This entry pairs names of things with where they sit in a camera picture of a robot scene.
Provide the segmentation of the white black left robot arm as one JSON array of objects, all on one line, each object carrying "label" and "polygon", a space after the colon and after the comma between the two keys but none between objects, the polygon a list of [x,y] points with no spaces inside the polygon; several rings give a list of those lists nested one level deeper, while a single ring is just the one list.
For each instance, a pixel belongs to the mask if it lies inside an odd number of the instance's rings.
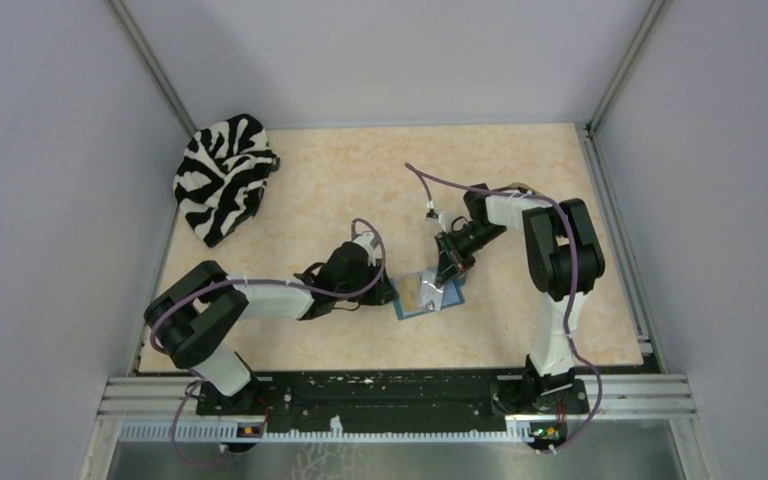
[{"label": "white black left robot arm", "polygon": [[212,385],[233,412],[245,414],[257,406],[260,388],[251,368],[225,342],[238,321],[313,320],[342,301],[382,306],[397,298],[384,249],[367,232],[288,280],[234,279],[217,262],[203,261],[155,298],[143,319],[155,350]]}]

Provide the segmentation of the silver white card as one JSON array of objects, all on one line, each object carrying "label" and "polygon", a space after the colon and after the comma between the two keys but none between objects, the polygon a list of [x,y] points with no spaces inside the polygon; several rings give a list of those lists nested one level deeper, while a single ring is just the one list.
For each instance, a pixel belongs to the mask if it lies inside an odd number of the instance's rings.
[{"label": "silver white card", "polygon": [[424,312],[439,312],[442,309],[445,287],[434,285],[435,274],[435,268],[429,268],[420,273],[422,282],[420,302]]}]

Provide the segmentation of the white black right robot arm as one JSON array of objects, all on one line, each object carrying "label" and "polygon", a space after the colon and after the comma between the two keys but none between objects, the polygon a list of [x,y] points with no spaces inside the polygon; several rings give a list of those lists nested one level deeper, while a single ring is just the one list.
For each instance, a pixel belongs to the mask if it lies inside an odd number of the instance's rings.
[{"label": "white black right robot arm", "polygon": [[434,237],[438,251],[435,284],[464,276],[475,255],[509,230],[522,234],[530,279],[543,296],[538,338],[526,357],[523,398],[536,412],[550,411],[575,381],[575,336],[581,311],[605,257],[585,202],[561,202],[522,185],[490,190],[467,188],[469,219]]}]

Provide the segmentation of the teal leather card holder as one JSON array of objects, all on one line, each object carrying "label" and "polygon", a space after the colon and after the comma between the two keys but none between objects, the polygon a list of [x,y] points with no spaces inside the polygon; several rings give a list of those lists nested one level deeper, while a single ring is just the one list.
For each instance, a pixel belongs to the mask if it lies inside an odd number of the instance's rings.
[{"label": "teal leather card holder", "polygon": [[393,302],[398,320],[438,313],[465,303],[462,292],[465,277],[451,279],[441,286],[434,283],[436,277],[437,269],[432,267],[391,278],[398,295]]}]

